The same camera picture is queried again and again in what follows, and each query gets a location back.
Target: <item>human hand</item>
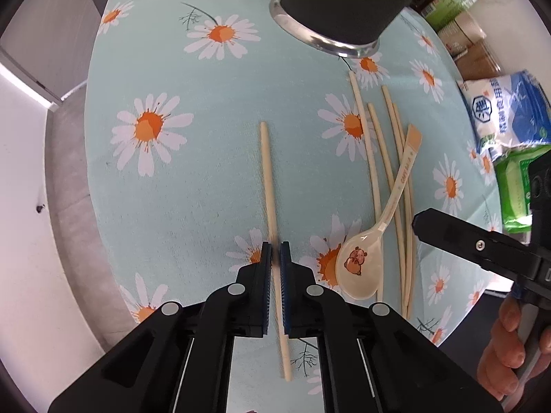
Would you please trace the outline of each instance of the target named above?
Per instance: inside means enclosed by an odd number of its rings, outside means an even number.
[[[511,410],[522,397],[524,385],[512,368],[524,363],[526,353],[516,329],[520,323],[520,306],[511,296],[505,298],[499,308],[499,317],[491,328],[491,340],[480,358],[477,379],[497,400],[511,396],[506,411]],[[542,355],[530,373],[530,379],[543,372],[551,362],[551,327],[546,328],[539,341]]]

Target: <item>daisy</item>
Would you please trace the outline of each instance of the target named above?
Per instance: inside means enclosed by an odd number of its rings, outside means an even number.
[[[145,288],[145,282],[139,273],[136,273],[136,291],[138,292],[139,302],[137,302],[134,295],[132,295],[123,286],[120,285],[118,288],[122,293],[122,298],[125,300],[126,307],[128,307],[128,310],[136,322],[144,321],[153,312],[155,312],[155,310],[162,305],[163,297],[169,289],[166,284],[161,284],[155,290],[151,301],[149,301],[147,289]]]
[[[321,109],[318,110],[318,116],[321,119],[337,125],[323,132],[321,138],[333,138],[342,132],[343,136],[337,145],[337,157],[340,157],[346,148],[348,148],[348,156],[351,161],[354,161],[357,148],[362,158],[367,160],[364,131],[362,129],[362,122],[360,121],[360,115],[358,114],[356,104],[354,104],[354,108],[351,109],[345,95],[343,95],[343,102],[335,95],[325,95],[325,100],[333,108],[333,111],[330,112],[329,110]],[[367,121],[367,126],[371,138],[371,147],[373,152],[376,152],[377,135],[375,134],[373,123],[369,120]]]
[[[165,101],[166,93],[162,93],[155,101],[150,94],[145,99],[145,105],[141,99],[134,99],[137,115],[126,110],[117,114],[117,118],[125,123],[112,129],[111,144],[118,144],[113,156],[120,155],[117,162],[119,171],[122,171],[134,152],[140,149],[138,174],[142,177],[145,175],[151,177],[154,170],[151,146],[155,148],[163,162],[170,163],[171,156],[166,147],[177,151],[181,145],[186,144],[186,138],[167,129],[189,126],[194,120],[194,115],[192,113],[172,115],[172,111],[180,103],[179,96],[174,96],[166,104]]]
[[[388,77],[388,70],[378,64],[381,57],[382,53],[377,52],[372,56],[352,61],[362,88],[367,89],[368,84],[373,88],[373,85],[379,85],[384,77]]]
[[[426,52],[433,55],[439,55],[438,50],[434,47],[433,41],[428,37],[428,35],[425,34],[425,31],[414,32],[415,36],[419,38],[417,43],[422,46],[423,48],[426,48]]]
[[[327,238],[322,239],[320,236],[310,237],[310,245],[318,252],[318,257],[303,256],[299,259],[299,264],[310,267],[313,270],[318,284],[331,289],[337,287],[337,275],[335,274],[337,255],[346,238],[358,234],[361,227],[362,219],[358,219],[352,223],[348,234],[345,234],[344,224],[339,220],[339,216],[333,214],[331,216],[331,234],[329,240]]]
[[[429,286],[429,291],[426,294],[429,300],[429,306],[440,301],[444,291],[447,289],[447,282],[450,280],[450,270],[443,265],[438,269],[438,273],[433,273],[430,277],[432,284]]]
[[[495,182],[494,166],[488,151],[484,151],[482,155],[480,155],[480,174],[484,176],[484,184],[486,186]]]
[[[448,321],[450,321],[450,318],[451,318],[451,306],[448,306],[444,311],[444,315],[442,316],[442,319],[438,324],[438,329],[436,330],[436,332],[434,332],[433,336],[430,338],[431,342],[433,342],[435,345],[438,345],[440,342],[442,342],[442,339],[446,336],[447,334],[446,326],[448,324]]]
[[[200,40],[189,44],[184,48],[187,53],[193,53],[200,48],[205,47],[199,55],[199,60],[210,59],[214,53],[218,60],[224,59],[224,45],[228,47],[230,52],[241,59],[244,54],[247,54],[247,49],[236,42],[236,40],[246,40],[258,42],[260,37],[254,35],[257,30],[252,30],[254,23],[249,23],[248,19],[237,21],[239,15],[232,15],[225,23],[222,23],[221,17],[214,17],[211,20],[205,20],[205,24],[195,27],[196,32],[190,32],[187,37],[199,38]]]
[[[233,239],[237,246],[243,250],[242,252],[227,252],[228,258],[239,259],[239,264],[232,265],[230,272],[237,272],[241,267],[247,264],[255,264],[260,262],[260,253],[262,251],[262,231],[258,228],[249,230],[249,236],[251,236],[251,244],[244,240],[241,236],[235,236]]]
[[[433,93],[434,100],[440,104],[444,100],[444,91],[442,90],[442,81],[434,77],[434,71],[432,71],[427,64],[414,60],[410,62],[412,65],[412,71],[419,78],[419,83],[423,86],[425,93],[429,93],[429,90]]]
[[[456,169],[455,161],[452,161],[451,168],[447,155],[444,154],[444,162],[446,167],[442,166],[442,162],[438,162],[440,169],[433,169],[433,178],[442,185],[434,193],[436,200],[444,199],[442,210],[447,210],[451,215],[457,216],[458,210],[461,210],[461,201],[463,191],[460,189],[463,184],[463,179],[459,178],[459,169]]]
[[[313,373],[315,374],[314,377],[311,377],[307,380],[308,383],[315,383],[316,386],[313,387],[308,394],[318,394],[321,393],[321,390],[323,387],[321,386],[321,370],[313,370]]]
[[[488,231],[501,232],[501,220],[497,214],[492,214],[488,222]]]
[[[482,294],[484,293],[484,281],[479,280],[475,284],[475,289],[473,290],[473,293],[469,295],[469,302],[467,303],[467,308],[465,309],[466,313],[469,313],[470,310],[475,306],[475,304],[478,302]]]
[[[476,163],[478,160],[478,152],[475,144],[471,140],[467,141],[467,152],[469,153],[470,160]]]
[[[128,1],[124,4],[117,3],[111,10],[105,9],[103,17],[101,17],[100,28],[97,30],[97,35],[106,33],[109,27],[117,26],[120,19],[128,16],[128,11],[134,7],[133,1]]]

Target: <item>spoon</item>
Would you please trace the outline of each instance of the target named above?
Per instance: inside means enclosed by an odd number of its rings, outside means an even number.
[[[422,138],[421,132],[410,124],[400,169],[381,218],[369,230],[347,240],[337,255],[337,282],[354,299],[367,299],[377,291],[383,265],[382,235],[398,207]]]

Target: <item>cartoon bear print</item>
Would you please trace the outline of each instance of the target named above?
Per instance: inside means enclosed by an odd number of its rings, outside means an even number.
[[[357,246],[352,253],[350,253],[349,258],[346,259],[344,268],[353,275],[360,276],[362,274],[362,264],[365,262],[366,256],[367,253]]]

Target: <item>table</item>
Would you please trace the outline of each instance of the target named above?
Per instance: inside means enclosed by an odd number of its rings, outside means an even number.
[[[412,173],[415,210],[435,207],[500,229],[495,175],[474,150],[460,76],[420,17],[404,10],[376,54],[343,60],[286,34],[268,2],[109,0],[90,64],[86,156],[101,237],[137,321],[169,299],[204,300],[258,258],[267,235],[261,120],[271,129],[280,237],[319,284],[339,291],[341,244],[374,223],[349,68],[377,109],[395,171],[381,84],[404,125],[424,136]],[[380,153],[376,161],[384,204]],[[393,225],[384,254],[385,302],[399,311]],[[424,244],[416,275],[411,322],[437,345],[491,279]],[[315,340],[291,340],[294,381],[286,383],[271,324],[268,339],[235,344],[228,412],[321,411]]]

